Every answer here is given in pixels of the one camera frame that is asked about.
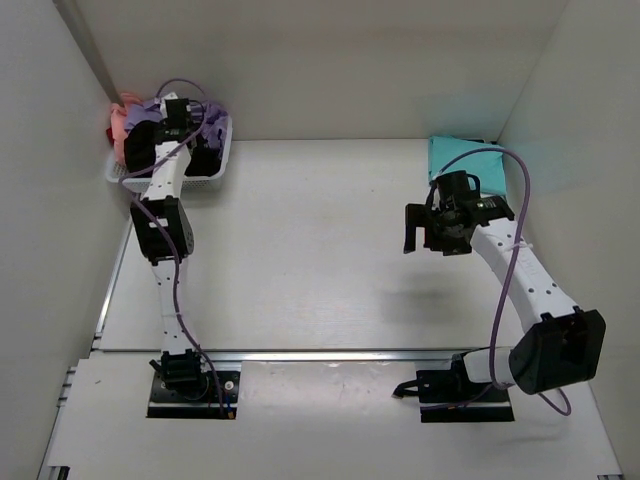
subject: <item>black mounting plate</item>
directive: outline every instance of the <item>black mounting plate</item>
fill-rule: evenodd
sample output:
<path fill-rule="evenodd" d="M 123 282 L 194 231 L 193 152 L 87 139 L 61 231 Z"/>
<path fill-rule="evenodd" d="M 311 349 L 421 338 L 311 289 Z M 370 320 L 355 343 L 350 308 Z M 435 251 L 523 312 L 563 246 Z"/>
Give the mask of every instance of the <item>black mounting plate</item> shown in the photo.
<path fill-rule="evenodd" d="M 495 388 L 466 407 L 429 410 L 428 406 L 464 402 L 478 396 L 488 384 L 461 381 L 459 371 L 419 370 L 418 399 L 421 423 L 513 422 L 513 410 L 506 390 Z"/>
<path fill-rule="evenodd" d="M 147 406 L 147 418 L 202 418 L 214 420 L 235 419 L 238 414 L 238 395 L 240 393 L 240 372 L 237 370 L 218 370 L 220 386 L 229 398 L 232 417 L 229 418 L 229 408 L 224 407 L 224 415 L 220 415 L 218 394 L 213 387 L 203 392 L 200 398 L 185 398 L 175 390 L 164 387 L 159 374 L 154 374 Z M 225 390 L 225 384 L 233 382 L 233 388 Z"/>

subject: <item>purple cloth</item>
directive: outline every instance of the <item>purple cloth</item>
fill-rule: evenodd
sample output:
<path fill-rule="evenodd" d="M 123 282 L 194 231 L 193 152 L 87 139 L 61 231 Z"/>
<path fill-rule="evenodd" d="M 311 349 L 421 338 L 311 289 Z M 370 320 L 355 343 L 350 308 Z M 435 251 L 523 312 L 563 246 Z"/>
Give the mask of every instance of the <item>purple cloth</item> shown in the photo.
<path fill-rule="evenodd" d="M 206 123 L 202 129 L 202 136 L 207 141 L 209 148 L 222 148 L 227 137 L 227 120 L 229 114 L 220 104 L 210 100 L 202 102 L 202 105 L 205 108 L 206 118 Z M 202 120 L 202 108 L 198 103 L 193 102 L 191 104 L 191 113 L 196 122 Z M 151 120 L 156 123 L 162 120 L 160 104 L 156 103 L 155 98 L 143 102 L 142 105 L 131 105 L 127 111 L 124 130 L 129 133 L 133 127 L 143 120 Z"/>

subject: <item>white wall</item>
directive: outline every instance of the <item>white wall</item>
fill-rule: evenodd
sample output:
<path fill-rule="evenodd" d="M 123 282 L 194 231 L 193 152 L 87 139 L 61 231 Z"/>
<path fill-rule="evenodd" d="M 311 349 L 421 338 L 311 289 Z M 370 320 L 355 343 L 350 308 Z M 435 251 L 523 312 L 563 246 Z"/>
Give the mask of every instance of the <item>white wall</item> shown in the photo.
<path fill-rule="evenodd" d="M 629 479 L 640 478 L 639 48 L 640 2 L 572 0 L 501 137 L 530 165 L 536 250 L 607 321 L 592 388 Z"/>
<path fill-rule="evenodd" d="M 566 0 L 78 0 L 119 89 L 201 82 L 238 139 L 495 139 Z"/>
<path fill-rule="evenodd" d="M 108 101 L 50 1 L 0 7 L 0 478 L 36 477 L 124 225 Z"/>

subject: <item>pink cloth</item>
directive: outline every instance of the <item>pink cloth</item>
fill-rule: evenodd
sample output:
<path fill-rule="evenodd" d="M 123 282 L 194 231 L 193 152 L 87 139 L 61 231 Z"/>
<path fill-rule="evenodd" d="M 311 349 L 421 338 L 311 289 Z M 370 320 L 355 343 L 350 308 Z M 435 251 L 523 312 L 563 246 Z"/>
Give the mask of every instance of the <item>pink cloth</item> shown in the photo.
<path fill-rule="evenodd" d="M 123 92 L 120 94 L 124 107 L 117 103 L 111 104 L 111 134 L 113 136 L 113 149 L 116 153 L 116 162 L 124 166 L 124 141 L 127 132 L 124 130 L 124 123 L 127 120 L 127 111 L 131 105 L 140 105 L 142 100 L 132 93 Z"/>

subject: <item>white cable tie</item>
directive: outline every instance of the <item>white cable tie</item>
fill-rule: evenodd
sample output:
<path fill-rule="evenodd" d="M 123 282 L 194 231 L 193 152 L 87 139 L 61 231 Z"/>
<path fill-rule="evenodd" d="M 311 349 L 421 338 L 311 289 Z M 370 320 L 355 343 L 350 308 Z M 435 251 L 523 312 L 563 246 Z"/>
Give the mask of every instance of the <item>white cable tie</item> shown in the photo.
<path fill-rule="evenodd" d="M 527 242 L 518 242 L 518 243 L 514 243 L 512 245 L 509 245 L 508 247 L 505 247 L 504 251 L 505 252 L 510 252 L 511 250 L 513 250 L 514 248 L 516 248 L 516 245 L 520 248 L 528 248 L 528 249 L 532 249 L 533 248 L 533 243 L 527 243 Z"/>

